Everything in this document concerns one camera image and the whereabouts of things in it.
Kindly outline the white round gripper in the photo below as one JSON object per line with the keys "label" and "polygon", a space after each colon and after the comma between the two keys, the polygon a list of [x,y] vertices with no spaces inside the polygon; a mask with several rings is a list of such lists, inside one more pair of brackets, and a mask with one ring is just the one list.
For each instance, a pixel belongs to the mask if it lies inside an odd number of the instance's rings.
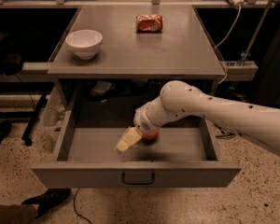
{"label": "white round gripper", "polygon": [[123,153],[136,144],[142,138],[142,133],[153,133],[160,128],[153,124],[149,119],[147,114],[147,104],[142,105],[135,110],[133,124],[135,127],[129,127],[118,140],[116,145],[116,151],[118,153]]}

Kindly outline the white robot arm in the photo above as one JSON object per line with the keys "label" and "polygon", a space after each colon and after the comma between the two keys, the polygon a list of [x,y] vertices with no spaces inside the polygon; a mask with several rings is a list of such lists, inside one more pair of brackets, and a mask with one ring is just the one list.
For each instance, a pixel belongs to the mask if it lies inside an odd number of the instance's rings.
{"label": "white robot arm", "polygon": [[170,81],[154,100],[137,108],[133,126],[116,145],[119,153],[167,123],[200,117],[280,157],[280,109],[217,98],[183,81]]}

